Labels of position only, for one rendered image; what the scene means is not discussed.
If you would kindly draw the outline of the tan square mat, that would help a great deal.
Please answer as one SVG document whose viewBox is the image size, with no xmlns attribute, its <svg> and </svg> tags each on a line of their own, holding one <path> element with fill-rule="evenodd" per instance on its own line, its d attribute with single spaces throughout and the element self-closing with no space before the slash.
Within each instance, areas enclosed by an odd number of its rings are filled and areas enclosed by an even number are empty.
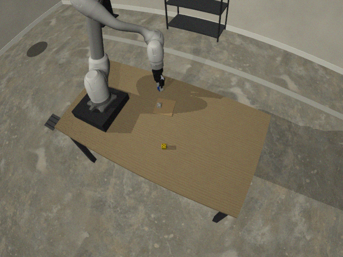
<svg viewBox="0 0 343 257">
<path fill-rule="evenodd" d="M 161 108 L 157 108 L 157 102 L 161 102 Z M 153 114 L 172 116 L 176 101 L 158 98 L 157 102 Z"/>
</svg>

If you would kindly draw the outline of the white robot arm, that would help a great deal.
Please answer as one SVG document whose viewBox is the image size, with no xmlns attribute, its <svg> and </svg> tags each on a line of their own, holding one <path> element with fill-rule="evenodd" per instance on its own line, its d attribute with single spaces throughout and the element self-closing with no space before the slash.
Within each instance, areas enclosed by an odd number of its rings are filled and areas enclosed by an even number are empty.
<svg viewBox="0 0 343 257">
<path fill-rule="evenodd" d="M 88 59 L 89 72 L 85 75 L 84 85 L 90 97 L 87 105 L 91 112 L 105 109 L 117 98 L 109 92 L 108 76 L 110 61 L 104 53 L 102 26 L 125 32 L 139 33 L 144 37 L 147 46 L 147 55 L 153 70 L 163 68 L 164 37 L 159 30 L 149 30 L 143 26 L 123 22 L 116 19 L 103 5 L 103 0 L 70 0 L 73 7 L 86 16 L 88 39 L 91 55 Z"/>
</svg>

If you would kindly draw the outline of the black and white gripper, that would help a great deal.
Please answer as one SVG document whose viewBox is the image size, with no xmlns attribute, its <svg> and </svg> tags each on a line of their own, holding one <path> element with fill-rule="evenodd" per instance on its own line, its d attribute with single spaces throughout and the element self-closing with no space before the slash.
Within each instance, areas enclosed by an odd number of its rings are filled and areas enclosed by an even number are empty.
<svg viewBox="0 0 343 257">
<path fill-rule="evenodd" d="M 160 70 L 152 70 L 152 72 L 153 72 L 154 80 L 156 81 L 157 88 L 159 87 L 160 91 L 163 91 L 163 86 L 165 85 L 165 78 L 162 77 L 163 68 Z M 160 82 L 161 82 L 161 86 L 160 86 Z"/>
</svg>

